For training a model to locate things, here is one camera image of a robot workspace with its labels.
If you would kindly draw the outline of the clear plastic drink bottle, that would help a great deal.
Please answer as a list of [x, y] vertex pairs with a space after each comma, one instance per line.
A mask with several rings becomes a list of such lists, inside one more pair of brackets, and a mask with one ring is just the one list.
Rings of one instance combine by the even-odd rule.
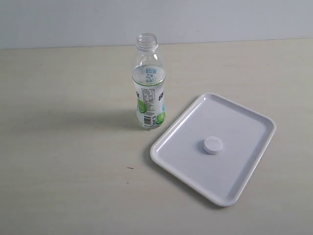
[[161, 126], [166, 117], [164, 83], [166, 72], [160, 59], [158, 41], [152, 33], [142, 33], [136, 38], [132, 80], [136, 90], [136, 117], [145, 129]]

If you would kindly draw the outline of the white bottle cap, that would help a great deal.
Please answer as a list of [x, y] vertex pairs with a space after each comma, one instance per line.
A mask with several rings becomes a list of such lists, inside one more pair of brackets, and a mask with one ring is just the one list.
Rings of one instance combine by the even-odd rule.
[[209, 136], [203, 141], [202, 146], [208, 154], [216, 155], [222, 150], [223, 143], [219, 138], [215, 136]]

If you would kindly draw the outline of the white rectangular plastic tray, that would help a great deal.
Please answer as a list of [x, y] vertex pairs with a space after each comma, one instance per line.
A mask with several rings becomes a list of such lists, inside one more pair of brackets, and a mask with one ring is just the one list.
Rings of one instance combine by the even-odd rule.
[[[152, 145], [151, 159], [220, 207], [235, 204], [276, 131], [265, 115], [214, 93], [200, 95]], [[210, 155], [203, 141], [222, 150]]]

